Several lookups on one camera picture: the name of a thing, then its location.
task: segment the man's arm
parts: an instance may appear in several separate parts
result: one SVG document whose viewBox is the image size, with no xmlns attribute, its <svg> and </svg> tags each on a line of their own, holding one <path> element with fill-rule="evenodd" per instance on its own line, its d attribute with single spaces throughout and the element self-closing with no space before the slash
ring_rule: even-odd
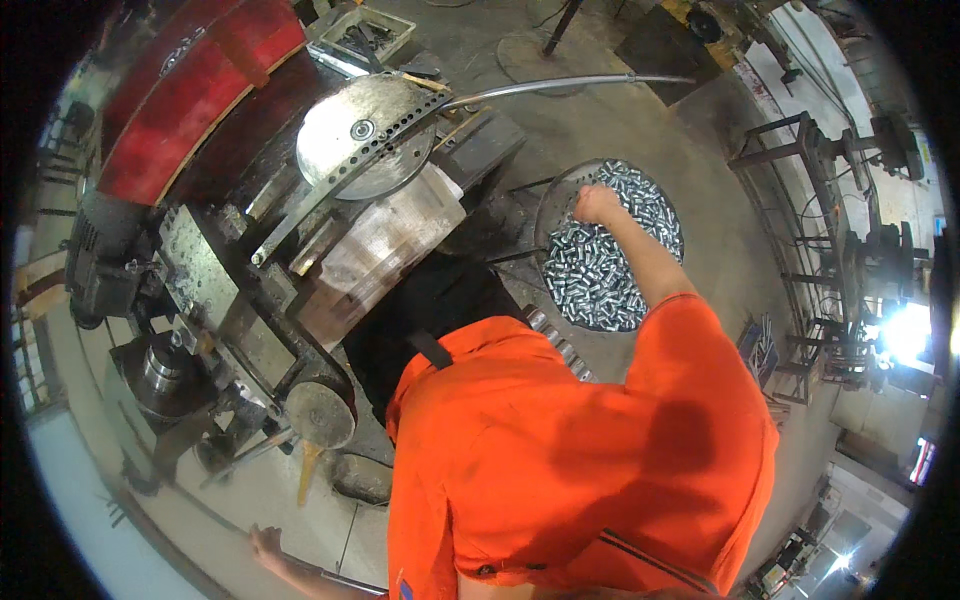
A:
<svg viewBox="0 0 960 600">
<path fill-rule="evenodd" d="M 315 600 L 373 600 L 379 597 L 326 579 L 322 568 L 287 556 L 280 550 L 280 533 L 276 527 L 260 531 L 254 525 L 250 530 L 253 557 L 307 597 Z"/>
<path fill-rule="evenodd" d="M 602 225 L 610 231 L 627 257 L 636 287 L 647 306 L 653 308 L 671 294 L 697 293 L 673 255 L 634 221 L 630 212 L 620 205 L 616 192 L 606 185 L 581 187 L 573 218 Z"/>
</svg>

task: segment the bolt pile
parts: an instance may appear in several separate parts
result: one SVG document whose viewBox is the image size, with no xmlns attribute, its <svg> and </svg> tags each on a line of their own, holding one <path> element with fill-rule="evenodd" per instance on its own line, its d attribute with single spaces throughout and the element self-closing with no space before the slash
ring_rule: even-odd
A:
<svg viewBox="0 0 960 600">
<path fill-rule="evenodd" d="M 596 178 L 612 188 L 634 219 L 683 264 L 680 221 L 653 180 L 620 160 L 604 161 Z M 543 279 L 565 319 L 594 331 L 639 327 L 647 303 L 606 228 L 571 219 L 550 234 L 548 251 Z"/>
</svg>

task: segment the concrete floor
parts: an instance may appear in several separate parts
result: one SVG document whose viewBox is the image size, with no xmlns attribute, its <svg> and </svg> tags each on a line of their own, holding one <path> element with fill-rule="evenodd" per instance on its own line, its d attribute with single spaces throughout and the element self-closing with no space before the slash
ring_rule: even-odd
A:
<svg viewBox="0 0 960 600">
<path fill-rule="evenodd" d="M 551 6 L 553 10 L 559 6 L 559 2 L 547 0 L 533 3 L 529 9 L 509 0 L 478 0 L 461 9 L 433 8 L 421 0 L 370 0 L 368 4 L 417 22 L 415 41 L 442 61 L 451 85 L 465 93 L 508 84 L 496 64 L 497 42 L 504 36 L 529 35 L 537 14 L 549 14 Z M 587 3 L 562 41 L 578 58 L 583 73 L 629 70 L 611 50 L 625 33 L 618 29 L 625 21 L 612 24 L 611 14 L 607 4 Z M 535 34 L 544 35 L 543 31 Z M 750 200 L 726 167 L 737 136 L 762 120 L 752 101 L 749 90 L 733 74 L 703 86 L 671 108 L 645 85 L 595 87 L 566 98 L 523 95 L 499 99 L 493 105 L 513 118 L 529 137 L 503 187 L 553 176 L 593 157 L 630 160 L 653 177 L 676 206 L 686 241 L 684 267 L 728 335 L 735 340 L 749 316 L 769 313 L 780 340 L 789 319 L 780 273 Z M 501 216 L 522 234 L 535 214 L 537 197 L 516 199 L 518 204 L 494 203 L 498 207 L 491 211 L 507 206 L 509 214 Z M 523 240 L 508 240 L 504 249 L 516 241 Z M 632 359 L 634 335 L 595 334 L 565 324 L 549 298 L 537 289 L 540 280 L 532 262 L 501 267 L 510 274 L 504 281 L 518 302 L 532 302 L 544 309 L 601 380 L 623 379 Z M 68 327 L 68 316 L 58 313 L 57 319 L 76 346 L 78 336 Z M 79 337 L 90 370 L 99 378 L 106 364 L 108 336 L 98 331 Z M 74 367 L 73 371 L 82 370 Z M 775 385 L 779 382 L 772 382 L 768 391 Z M 113 463 L 116 454 L 106 447 L 112 442 L 106 421 L 98 413 L 99 400 L 91 400 L 96 397 L 95 387 L 86 384 L 87 393 L 76 397 L 70 387 L 71 409 L 83 435 L 95 441 L 90 444 L 94 453 L 112 457 L 107 462 Z M 766 559 L 808 503 L 838 432 L 828 422 L 834 401 L 835 388 L 818 390 L 811 405 L 795 407 L 784 426 L 773 498 L 742 573 Z M 347 450 L 391 463 L 392 448 L 372 420 L 362 395 L 358 408 L 357 435 Z M 298 451 L 290 457 L 272 452 L 236 473 L 228 485 L 200 490 L 200 466 L 193 454 L 187 453 L 180 460 L 179 480 L 193 500 L 164 490 L 155 498 L 144 498 L 142 506 L 185 554 L 238 598 L 298 596 L 265 576 L 250 560 L 242 536 L 199 510 L 197 501 L 237 531 L 254 522 L 282 525 L 288 552 L 385 585 L 387 511 L 358 507 L 336 496 L 329 490 L 322 468 L 307 506 L 298 510 L 294 498 L 299 465 Z"/>
</svg>

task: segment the red cover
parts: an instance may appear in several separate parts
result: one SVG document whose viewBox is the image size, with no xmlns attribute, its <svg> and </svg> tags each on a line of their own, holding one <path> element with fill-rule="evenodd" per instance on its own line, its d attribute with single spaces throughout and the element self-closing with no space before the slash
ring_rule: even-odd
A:
<svg viewBox="0 0 960 600">
<path fill-rule="evenodd" d="M 171 53 L 190 37 L 195 41 L 161 77 Z M 104 110 L 106 158 L 97 189 L 156 204 L 217 123 L 303 43 L 285 0 L 184 4 Z"/>
</svg>

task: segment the orange shirt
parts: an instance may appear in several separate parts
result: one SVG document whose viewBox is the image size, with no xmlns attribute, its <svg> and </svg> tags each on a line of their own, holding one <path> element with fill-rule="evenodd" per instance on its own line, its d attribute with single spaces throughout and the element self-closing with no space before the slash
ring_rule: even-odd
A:
<svg viewBox="0 0 960 600">
<path fill-rule="evenodd" d="M 457 571 L 532 583 L 726 593 L 774 480 L 778 434 L 707 303 L 646 316 L 624 385 L 581 383 L 509 317 L 418 354 L 387 410 L 393 600 L 452 600 Z"/>
</svg>

